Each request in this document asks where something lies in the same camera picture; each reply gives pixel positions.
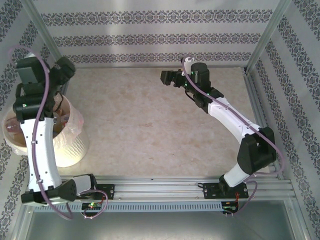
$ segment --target white bucket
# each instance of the white bucket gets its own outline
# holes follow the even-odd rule
[[[63,96],[61,108],[65,114],[70,114],[69,121],[64,129],[53,139],[55,163],[58,167],[70,167],[78,163],[89,149],[89,138],[83,129],[82,115]],[[18,155],[28,155],[26,144],[15,141],[7,132],[6,120],[15,117],[13,108],[10,107],[2,121],[2,131],[5,141]]]

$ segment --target white robotic arm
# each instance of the white robotic arm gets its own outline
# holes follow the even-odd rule
[[[199,108],[219,120],[240,144],[237,164],[219,179],[220,191],[226,195],[228,191],[232,191],[232,188],[241,184],[250,175],[276,160],[275,149],[259,136],[263,135],[274,143],[274,133],[269,127],[262,128],[246,119],[229,104],[221,92],[211,87],[210,73],[205,63],[194,62],[193,58],[187,58],[184,68],[192,84],[187,80],[182,70],[162,71],[160,77],[162,83],[169,86],[173,82],[174,87],[183,87],[187,96]]]
[[[234,109],[238,114],[240,114],[230,103],[227,101],[225,97],[217,98],[221,103],[224,103],[229,108]],[[242,139],[246,137],[246,135],[253,135],[255,132],[249,129],[242,121],[240,121],[233,113],[231,113],[227,108],[222,107],[220,104],[212,102],[208,104],[208,113],[219,120],[235,137],[235,139],[241,144]],[[253,128],[259,131],[258,125],[246,119],[247,123],[249,123]],[[244,172],[239,164],[237,163],[230,171],[224,174],[224,180],[231,187],[234,188],[238,184],[242,183],[245,179],[247,179],[250,175]]]
[[[92,174],[75,176],[62,182],[58,172],[53,145],[54,96],[60,86],[74,75],[75,68],[65,57],[62,57],[57,63],[60,65],[60,69],[53,67],[49,71],[49,94],[38,122],[35,138],[36,165],[40,182],[48,199],[53,204],[72,202],[78,194],[83,191],[94,190],[97,185]],[[21,195],[21,201],[25,205],[45,206],[46,201],[42,197],[39,181],[35,175],[32,156],[33,130],[45,89],[44,70],[33,54],[21,59],[16,67],[22,83],[17,86],[13,110],[24,134],[29,163],[29,191]]]

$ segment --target wire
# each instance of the wire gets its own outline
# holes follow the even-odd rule
[[[239,196],[240,196],[239,193],[236,192],[235,193],[235,201],[234,201],[236,203],[236,207],[239,207]]]
[[[248,123],[243,117],[241,117],[235,110],[233,110],[231,107],[229,107],[228,105],[220,102],[219,100],[215,99],[214,97],[207,95],[206,92],[202,91],[201,89],[199,89],[197,87],[197,85],[191,80],[191,78],[189,77],[186,67],[185,67],[185,61],[186,58],[188,57],[192,57],[191,55],[187,55],[182,59],[182,70],[184,72],[184,75],[186,77],[186,79],[189,81],[189,83],[202,95],[206,96],[207,98],[211,99],[213,102],[221,105],[222,107],[224,107],[225,109],[228,109],[233,115],[235,115],[241,122],[244,123],[244,125],[248,128],[251,129],[254,133],[256,133],[260,138],[262,138],[263,140],[265,140],[269,145],[271,145],[271,147],[273,147],[275,149],[275,151],[279,154],[280,157],[280,162],[281,162],[281,168],[275,172],[256,172],[253,175],[256,177],[257,175],[263,175],[263,176],[269,176],[269,175],[277,175],[280,174],[284,171],[285,169],[285,157],[282,154],[282,152],[280,151],[280,149],[271,141],[269,140],[267,137],[265,137],[262,133],[260,133],[258,130],[256,130],[254,127],[251,126],[250,123]]]
[[[104,191],[101,191],[101,190],[98,190],[98,189],[85,190],[85,191],[80,192],[81,195],[82,195],[82,194],[89,194],[89,193],[102,193],[102,194],[105,196],[105,200],[106,200],[105,205],[103,206],[103,208],[102,208],[99,212],[97,212],[96,215],[94,215],[94,216],[87,216],[87,215],[86,215],[87,209],[85,209],[85,210],[83,211],[83,214],[81,213],[81,214],[84,216],[85,219],[94,219],[94,218],[98,217],[100,214],[102,214],[102,213],[107,209],[107,205],[108,205],[108,195],[107,195]]]
[[[67,209],[69,215],[67,215],[64,212],[61,212],[55,205],[53,205],[51,200],[48,198],[48,196],[47,196],[47,194],[45,192],[44,186],[43,186],[43,181],[40,179],[40,174],[39,174],[39,169],[38,169],[38,164],[37,164],[37,156],[36,156],[37,140],[36,140],[36,136],[37,136],[38,124],[39,124],[39,121],[40,121],[40,116],[41,116],[41,113],[42,113],[42,111],[44,109],[44,106],[46,104],[46,100],[47,100],[47,97],[48,97],[48,94],[49,94],[49,86],[50,86],[49,71],[48,71],[48,68],[47,68],[45,62],[43,61],[43,59],[37,53],[32,51],[31,48],[26,47],[26,46],[21,46],[21,45],[14,45],[8,50],[7,55],[8,55],[8,59],[9,59],[10,63],[12,64],[12,66],[15,66],[15,64],[12,61],[12,55],[11,54],[12,54],[12,51],[15,50],[15,49],[25,49],[25,50],[29,51],[30,53],[34,54],[34,56],[39,60],[41,66],[43,68],[44,76],[45,76],[44,93],[43,93],[43,97],[42,97],[42,100],[41,100],[41,104],[39,106],[39,110],[38,110],[38,112],[36,114],[36,117],[35,117],[35,121],[34,121],[34,125],[33,125],[33,132],[32,132],[32,142],[31,142],[31,156],[32,156],[32,164],[33,164],[35,178],[36,178],[36,181],[37,181],[37,183],[39,185],[39,189],[40,189],[41,195],[42,195],[43,199],[45,200],[45,202],[60,217],[66,219],[66,220],[72,220],[73,219],[73,213],[72,213],[68,203],[66,203],[65,205],[66,205],[66,209]],[[104,191],[97,190],[97,189],[83,191],[80,194],[96,193],[96,192],[105,194],[106,198],[108,199],[108,195]],[[103,210],[98,212],[94,217],[100,215],[106,209],[106,207],[107,207],[107,204],[105,204]]]
[[[247,181],[246,183],[247,183],[247,184],[255,184],[254,190],[253,190],[253,192],[251,193],[251,195],[250,195],[250,197],[248,198],[248,200],[245,202],[245,204],[244,204],[236,213],[234,213],[234,214],[238,214],[239,212],[241,212],[243,209],[246,208],[246,206],[247,206],[248,203],[251,201],[251,199],[254,198],[254,195],[256,194],[256,191],[257,191],[257,189],[258,189],[258,183],[257,183],[256,181],[252,180],[252,181]]]
[[[99,204],[102,204],[104,202],[105,198],[104,196],[102,196],[101,202],[99,202]]]
[[[188,94],[187,91],[184,91],[184,93],[185,93],[185,95],[186,95],[188,98],[190,98],[192,101],[195,101],[195,100]]]

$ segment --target marble surface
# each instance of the marble surface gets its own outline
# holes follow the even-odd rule
[[[183,88],[163,85],[161,70],[77,69],[66,96],[83,114],[90,146],[62,175],[220,176],[236,164],[234,136]],[[210,68],[210,80],[254,121],[240,68]]]

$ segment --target wall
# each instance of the wall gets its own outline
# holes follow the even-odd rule
[[[38,34],[19,0],[0,1],[0,119],[15,101],[15,88],[20,78],[9,63],[8,49],[20,44],[41,53],[53,63],[50,52]],[[23,58],[24,50],[14,52],[14,60]],[[0,240],[8,238],[13,230],[19,208],[20,195],[26,190],[28,181],[28,158],[13,153],[0,131]]]
[[[36,0],[77,67],[246,66],[279,0]]]
[[[320,1],[293,0],[251,73],[311,239],[320,239],[319,56]]]

